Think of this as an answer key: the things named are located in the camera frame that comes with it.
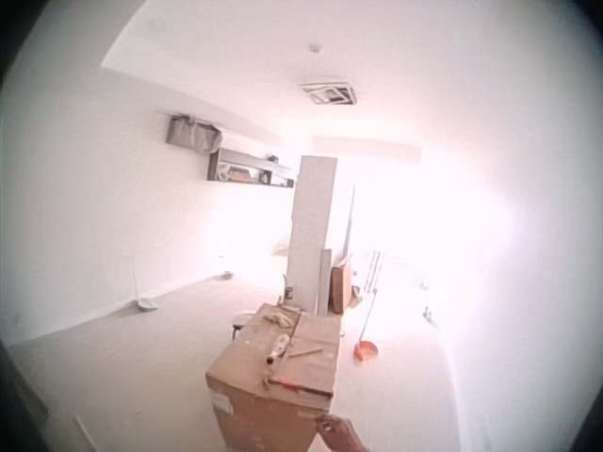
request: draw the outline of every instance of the ceiling light fixture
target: ceiling light fixture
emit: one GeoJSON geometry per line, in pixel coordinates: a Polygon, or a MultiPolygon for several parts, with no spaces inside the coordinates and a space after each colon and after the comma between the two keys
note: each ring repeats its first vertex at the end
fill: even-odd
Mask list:
{"type": "Polygon", "coordinates": [[[301,85],[316,105],[356,105],[356,93],[347,83],[305,83],[301,85]]]}

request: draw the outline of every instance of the debris on box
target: debris on box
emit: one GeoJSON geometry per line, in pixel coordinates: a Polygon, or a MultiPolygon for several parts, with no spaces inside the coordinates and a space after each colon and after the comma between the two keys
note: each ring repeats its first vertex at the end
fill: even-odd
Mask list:
{"type": "Polygon", "coordinates": [[[276,323],[279,327],[291,328],[293,327],[293,320],[284,315],[283,313],[270,313],[264,315],[264,318],[268,322],[276,323]]]}

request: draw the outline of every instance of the broom handle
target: broom handle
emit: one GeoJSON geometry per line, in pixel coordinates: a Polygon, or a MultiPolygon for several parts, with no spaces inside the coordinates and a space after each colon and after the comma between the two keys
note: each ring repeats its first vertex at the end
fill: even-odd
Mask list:
{"type": "Polygon", "coordinates": [[[375,277],[373,279],[374,284],[373,284],[373,300],[370,302],[370,308],[368,308],[368,314],[367,314],[367,319],[365,320],[365,326],[362,327],[362,331],[360,332],[360,338],[358,339],[358,342],[362,341],[362,338],[365,335],[365,330],[367,329],[367,325],[368,325],[368,319],[370,318],[370,314],[373,311],[373,306],[375,305],[375,299],[377,299],[377,292],[379,290],[379,288],[377,287],[377,281],[379,280],[379,277],[381,276],[381,269],[383,267],[383,258],[384,255],[383,253],[381,253],[381,261],[379,263],[375,263],[375,277]]]}
{"type": "Polygon", "coordinates": [[[139,300],[139,285],[136,282],[136,269],[134,266],[134,254],[132,254],[132,259],[130,260],[132,263],[132,281],[134,281],[134,293],[136,294],[136,301],[139,300]]]}

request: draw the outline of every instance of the brown cardboard box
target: brown cardboard box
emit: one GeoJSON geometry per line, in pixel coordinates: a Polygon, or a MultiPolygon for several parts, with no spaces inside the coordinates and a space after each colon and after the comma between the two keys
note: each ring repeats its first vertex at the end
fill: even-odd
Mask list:
{"type": "Polygon", "coordinates": [[[207,370],[214,412],[229,447],[236,451],[306,452],[316,436],[314,419],[328,412],[325,395],[264,384],[265,371],[273,378],[319,392],[332,393],[339,350],[338,317],[296,314],[264,304],[207,370]],[[282,328],[264,315],[283,313],[294,321],[282,328]],[[291,335],[285,356],[266,364],[272,345],[283,333],[291,335]],[[317,353],[288,358],[289,354],[320,348],[317,353]]]}
{"type": "Polygon", "coordinates": [[[342,315],[351,301],[351,268],[350,260],[331,270],[331,293],[329,304],[331,311],[342,315]]]}

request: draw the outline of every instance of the white wall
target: white wall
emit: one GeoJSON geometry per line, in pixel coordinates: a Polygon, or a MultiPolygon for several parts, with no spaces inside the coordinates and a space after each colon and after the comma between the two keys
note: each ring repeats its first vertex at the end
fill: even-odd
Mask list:
{"type": "Polygon", "coordinates": [[[52,2],[2,93],[2,339],[22,341],[208,276],[223,253],[268,253],[293,190],[205,180],[207,157],[164,144],[170,111],[265,146],[224,110],[100,70],[140,2],[52,2]]]}
{"type": "Polygon", "coordinates": [[[546,2],[498,8],[454,75],[463,113],[445,127],[459,130],[425,152],[436,320],[471,450],[569,450],[603,382],[603,68],[588,32],[546,2]]]}
{"type": "Polygon", "coordinates": [[[420,148],[375,139],[315,137],[313,152],[339,158],[339,172],[356,186],[352,251],[387,250],[417,263],[420,148]]]}

